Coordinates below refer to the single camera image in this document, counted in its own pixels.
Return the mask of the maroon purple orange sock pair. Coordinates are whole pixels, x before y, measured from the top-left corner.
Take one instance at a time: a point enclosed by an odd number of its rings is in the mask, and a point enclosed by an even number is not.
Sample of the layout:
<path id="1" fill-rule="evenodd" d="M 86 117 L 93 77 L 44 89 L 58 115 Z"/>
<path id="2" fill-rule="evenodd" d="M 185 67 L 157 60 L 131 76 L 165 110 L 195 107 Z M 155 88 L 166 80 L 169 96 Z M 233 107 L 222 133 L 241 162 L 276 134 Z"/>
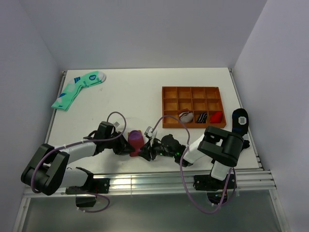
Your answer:
<path id="1" fill-rule="evenodd" d="M 140 149 L 144 146 L 143 134 L 140 130 L 132 130 L 128 134 L 128 143 L 134 148 L 134 151 L 130 152 L 131 157 L 137 157 Z"/>

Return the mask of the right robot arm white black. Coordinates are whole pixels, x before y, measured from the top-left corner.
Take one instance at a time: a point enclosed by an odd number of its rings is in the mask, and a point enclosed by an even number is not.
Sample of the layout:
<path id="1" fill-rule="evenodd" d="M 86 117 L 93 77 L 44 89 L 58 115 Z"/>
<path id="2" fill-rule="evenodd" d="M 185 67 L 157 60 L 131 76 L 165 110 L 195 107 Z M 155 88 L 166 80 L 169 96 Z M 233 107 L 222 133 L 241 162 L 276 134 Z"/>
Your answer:
<path id="1" fill-rule="evenodd" d="M 213 188 L 220 188 L 226 181 L 226 176 L 231 168 L 236 167 L 245 140 L 243 136 L 217 127 L 209 126 L 204 133 L 186 146 L 168 134 L 162 139 L 157 139 L 156 133 L 148 136 L 148 142 L 139 148 L 138 156 L 147 161 L 154 160 L 157 156 L 174 158 L 175 162 L 183 167 L 191 166 L 202 157 L 208 157 L 213 162 L 209 183 Z"/>

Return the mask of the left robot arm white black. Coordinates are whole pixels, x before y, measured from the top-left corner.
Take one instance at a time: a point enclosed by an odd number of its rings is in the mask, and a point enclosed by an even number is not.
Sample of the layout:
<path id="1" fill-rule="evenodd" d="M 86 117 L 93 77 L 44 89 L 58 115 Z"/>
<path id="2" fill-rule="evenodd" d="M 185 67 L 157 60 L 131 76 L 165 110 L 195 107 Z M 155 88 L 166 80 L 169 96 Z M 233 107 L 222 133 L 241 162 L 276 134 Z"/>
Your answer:
<path id="1" fill-rule="evenodd" d="M 116 131 L 114 124 L 102 121 L 97 130 L 80 142 L 60 149 L 49 144 L 40 145 L 22 172 L 21 181 L 47 196 L 59 188 L 94 193 L 99 186 L 94 174 L 82 167 L 70 168 L 68 164 L 98 155 L 106 149 L 111 149 L 116 155 L 125 155 L 135 150 L 123 134 Z"/>

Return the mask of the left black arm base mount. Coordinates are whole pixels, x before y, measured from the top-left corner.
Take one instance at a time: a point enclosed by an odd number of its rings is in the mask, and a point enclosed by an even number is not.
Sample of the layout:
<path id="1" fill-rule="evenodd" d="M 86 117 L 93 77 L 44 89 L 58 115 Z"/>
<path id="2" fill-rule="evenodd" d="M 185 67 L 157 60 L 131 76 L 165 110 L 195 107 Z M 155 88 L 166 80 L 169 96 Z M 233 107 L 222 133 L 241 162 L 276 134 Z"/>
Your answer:
<path id="1" fill-rule="evenodd" d="M 109 192 L 110 179 L 109 178 L 99 178 L 93 179 L 88 184 L 82 187 L 69 187 L 66 188 L 65 193 L 67 195 L 79 195 L 89 193 L 90 196 L 76 196 L 75 204 L 79 208 L 91 208 L 94 207 L 96 203 L 99 202 L 98 195 L 106 194 Z"/>

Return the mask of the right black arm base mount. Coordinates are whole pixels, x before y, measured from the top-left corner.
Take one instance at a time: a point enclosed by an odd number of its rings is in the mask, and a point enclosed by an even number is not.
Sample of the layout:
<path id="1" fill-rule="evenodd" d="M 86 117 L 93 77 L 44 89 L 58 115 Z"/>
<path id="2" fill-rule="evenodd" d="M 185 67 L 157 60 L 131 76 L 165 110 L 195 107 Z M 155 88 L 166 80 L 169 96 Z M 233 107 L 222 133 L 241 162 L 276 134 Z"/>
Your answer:
<path id="1" fill-rule="evenodd" d="M 195 190 L 198 191 L 206 191 L 210 203 L 219 204 L 224 190 L 226 179 L 227 178 L 225 178 L 225 180 L 223 181 L 220 181 L 211 177 L 210 174 L 195 175 L 193 187 Z M 234 193 L 236 191 L 236 187 L 237 184 L 235 175 L 231 174 L 229 181 L 227 183 L 226 192 L 224 194 L 223 204 L 228 201 L 229 198 L 228 190 L 233 190 Z"/>

